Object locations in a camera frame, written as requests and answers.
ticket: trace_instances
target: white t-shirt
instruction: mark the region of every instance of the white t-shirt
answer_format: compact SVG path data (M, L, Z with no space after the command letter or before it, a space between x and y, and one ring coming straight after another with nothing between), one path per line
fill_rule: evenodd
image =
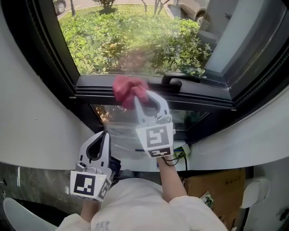
M121 180L108 192L91 223L79 215L66 217L57 231L226 231L197 197L182 196L169 203L162 186L144 179Z

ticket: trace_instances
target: white curved wall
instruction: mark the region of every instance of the white curved wall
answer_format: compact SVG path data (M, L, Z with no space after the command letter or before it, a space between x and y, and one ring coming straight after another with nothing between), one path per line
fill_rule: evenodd
M289 156L289 90L244 121L191 146L190 169L229 169Z
M0 7L0 161L74 169L93 132L49 91L17 47Z

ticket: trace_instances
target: window frame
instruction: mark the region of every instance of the window frame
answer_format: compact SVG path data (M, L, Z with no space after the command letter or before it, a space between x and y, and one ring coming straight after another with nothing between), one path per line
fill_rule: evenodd
M9 3L1 1L1 4L16 43L41 80L93 132L102 130L102 121L91 105L119 105L112 92L116 75L80 76L58 24L53 1L20 1L14 14L21 20L21 27L10 13ZM220 88L218 84L207 85L205 79L200 83L180 80L179 92L152 89L172 109L210 112L188 130L177 131L175 139L192 144L238 122L277 95L289 84L288 65L289 38L267 68L236 95L232 89Z

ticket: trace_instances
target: green shrub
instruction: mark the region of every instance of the green shrub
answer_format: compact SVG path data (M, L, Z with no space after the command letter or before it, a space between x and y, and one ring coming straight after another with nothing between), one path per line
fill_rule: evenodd
M211 50L196 38L199 25L171 18L165 11L145 13L141 5L115 5L117 11L65 16L60 26L81 74L175 71L203 76Z

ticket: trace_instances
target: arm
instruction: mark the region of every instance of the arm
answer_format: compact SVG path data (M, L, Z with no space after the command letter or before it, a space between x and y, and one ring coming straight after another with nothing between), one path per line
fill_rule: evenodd
M87 200L83 201L83 206L81 210L81 218L87 222L91 222L93 216L98 212L99 203L98 201Z
M170 202L175 197L187 196L175 166L168 166L162 158L157 158L161 174L163 199Z

